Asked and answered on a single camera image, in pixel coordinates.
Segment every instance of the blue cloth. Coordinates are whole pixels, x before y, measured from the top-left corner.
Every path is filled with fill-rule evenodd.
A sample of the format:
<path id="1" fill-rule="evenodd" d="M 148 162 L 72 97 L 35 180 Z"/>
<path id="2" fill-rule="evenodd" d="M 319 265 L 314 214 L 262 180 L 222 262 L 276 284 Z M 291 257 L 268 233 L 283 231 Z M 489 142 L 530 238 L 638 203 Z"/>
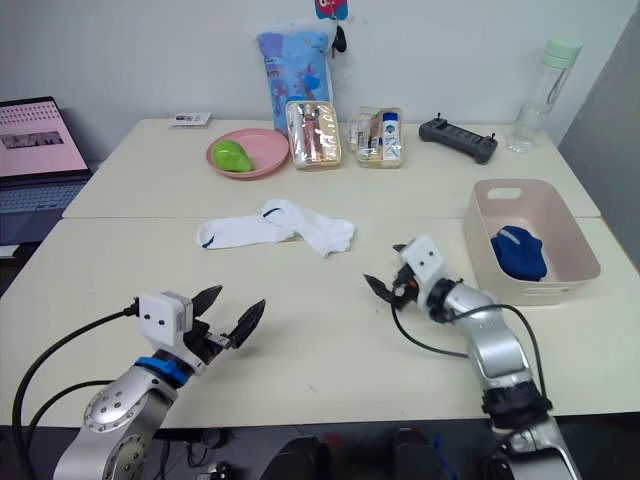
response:
<path id="1" fill-rule="evenodd" d="M 267 69 L 273 124 L 288 135 L 287 102 L 329 101 L 329 80 L 325 55 L 329 48 L 326 33 L 299 32 L 290 35 L 263 33 L 258 36 Z"/>
<path id="2" fill-rule="evenodd" d="M 547 274 L 542 242 L 520 227 L 507 225 L 491 239 L 500 267 L 510 277 L 538 282 Z"/>

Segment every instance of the laptop screen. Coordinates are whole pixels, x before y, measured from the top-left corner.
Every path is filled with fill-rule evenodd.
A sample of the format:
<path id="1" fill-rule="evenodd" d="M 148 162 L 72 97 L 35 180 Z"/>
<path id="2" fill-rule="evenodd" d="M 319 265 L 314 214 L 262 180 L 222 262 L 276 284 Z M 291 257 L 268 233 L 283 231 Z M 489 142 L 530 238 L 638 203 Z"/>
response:
<path id="1" fill-rule="evenodd" d="M 87 170 L 51 97 L 0 102 L 0 178 Z"/>

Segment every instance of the white table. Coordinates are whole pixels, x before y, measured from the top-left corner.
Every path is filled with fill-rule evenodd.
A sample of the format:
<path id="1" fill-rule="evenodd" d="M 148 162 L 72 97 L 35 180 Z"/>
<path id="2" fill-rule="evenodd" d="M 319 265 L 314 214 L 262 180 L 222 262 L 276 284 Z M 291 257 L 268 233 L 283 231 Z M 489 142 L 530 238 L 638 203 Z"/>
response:
<path id="1" fill-rule="evenodd" d="M 143 120 L 67 208 L 66 218 L 215 218 L 250 215 L 272 198 L 286 198 L 352 221 L 391 218 L 462 218 L 473 185 L 486 178 L 540 178 L 551 182 L 577 217 L 600 212 L 548 137 L 527 155 L 505 148 L 508 125 L 471 125 L 496 132 L 499 146 L 487 165 L 418 137 L 405 125 L 405 165 L 398 170 L 360 168 L 346 148 L 343 165 L 299 172 L 287 162 L 255 181 L 219 176 L 205 161 L 207 147 L 233 130 L 272 128 L 271 122 L 214 120 L 204 130 L 176 130 L 168 120 Z"/>
<path id="2" fill-rule="evenodd" d="M 13 394 L 28 365 L 67 332 L 146 291 L 193 295 L 218 283 L 225 288 L 203 318 L 216 330 L 232 328 L 263 297 L 265 315 L 242 349 L 224 352 L 181 390 L 165 427 L 484 416 L 468 362 L 407 342 L 362 278 L 370 273 L 390 281 L 399 266 L 391 245 L 429 233 L 451 276 L 475 285 L 462 220 L 358 221 L 352 251 L 326 260 L 302 241 L 205 250 L 193 240 L 203 220 L 58 224 L 0 299 L 0 424 L 10 422 Z M 602 265 L 601 276 L 563 305 L 523 308 L 541 345 L 554 413 L 638 410 L 640 278 L 602 220 L 578 223 Z M 423 341 L 464 348 L 453 327 L 435 324 L 415 307 L 401 315 Z M 508 321 L 533 362 L 524 329 L 515 318 Z M 82 336 L 36 375 L 25 418 L 62 388 L 115 378 L 149 353 L 133 318 Z M 90 394 L 65 398 L 43 424 L 78 425 Z"/>

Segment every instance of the laptop keyboard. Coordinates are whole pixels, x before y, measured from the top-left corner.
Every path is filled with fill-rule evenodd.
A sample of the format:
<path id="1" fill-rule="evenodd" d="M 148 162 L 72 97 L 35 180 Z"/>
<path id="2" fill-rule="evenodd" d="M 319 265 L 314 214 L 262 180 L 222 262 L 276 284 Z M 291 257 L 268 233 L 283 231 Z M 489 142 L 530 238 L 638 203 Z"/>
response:
<path id="1" fill-rule="evenodd" d="M 84 184 L 0 190 L 0 214 L 66 208 L 82 187 Z"/>

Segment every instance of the white sock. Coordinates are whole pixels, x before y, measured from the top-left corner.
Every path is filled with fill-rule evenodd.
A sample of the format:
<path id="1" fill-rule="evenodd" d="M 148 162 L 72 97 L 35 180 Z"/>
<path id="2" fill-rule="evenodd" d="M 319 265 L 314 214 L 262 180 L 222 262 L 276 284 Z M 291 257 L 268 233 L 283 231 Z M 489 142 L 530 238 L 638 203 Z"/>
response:
<path id="1" fill-rule="evenodd" d="M 323 257 L 349 249 L 355 232 L 352 223 L 333 219 L 303 208 L 288 200 L 270 200 L 262 207 L 262 216 L 286 230 L 298 232 Z"/>
<path id="2" fill-rule="evenodd" d="M 202 225 L 196 243 L 204 248 L 231 248 L 254 243 L 277 243 L 291 238 L 295 232 L 267 222 L 261 216 L 219 218 Z"/>

